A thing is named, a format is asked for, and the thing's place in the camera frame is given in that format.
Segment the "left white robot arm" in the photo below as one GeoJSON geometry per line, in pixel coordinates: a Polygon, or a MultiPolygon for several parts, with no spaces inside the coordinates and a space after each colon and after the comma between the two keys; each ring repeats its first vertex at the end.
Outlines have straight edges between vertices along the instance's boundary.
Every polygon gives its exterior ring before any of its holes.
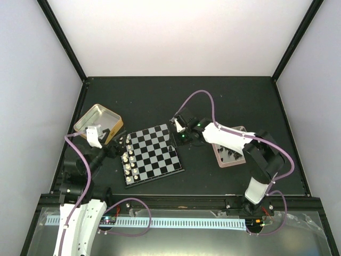
{"type": "Polygon", "coordinates": [[[70,140],[80,132],[65,135],[69,147],[63,164],[59,188],[60,224],[54,255],[90,255],[93,241],[104,213],[114,207],[110,187],[96,185],[93,174],[106,158],[124,154],[127,132],[113,137],[102,148],[77,147],[70,140]]]}

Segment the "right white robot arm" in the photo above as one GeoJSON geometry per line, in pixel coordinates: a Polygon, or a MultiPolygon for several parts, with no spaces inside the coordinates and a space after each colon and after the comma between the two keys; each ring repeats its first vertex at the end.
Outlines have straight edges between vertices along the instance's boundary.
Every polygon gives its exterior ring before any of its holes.
{"type": "Polygon", "coordinates": [[[241,208],[247,215],[254,215],[262,208],[261,201],[272,183],[273,176],[285,163],[279,150],[262,141],[272,139],[269,133],[246,133],[208,118],[199,120],[186,108],[172,117],[170,123],[182,143],[199,140],[219,145],[242,156],[251,178],[243,195],[241,208]]]}

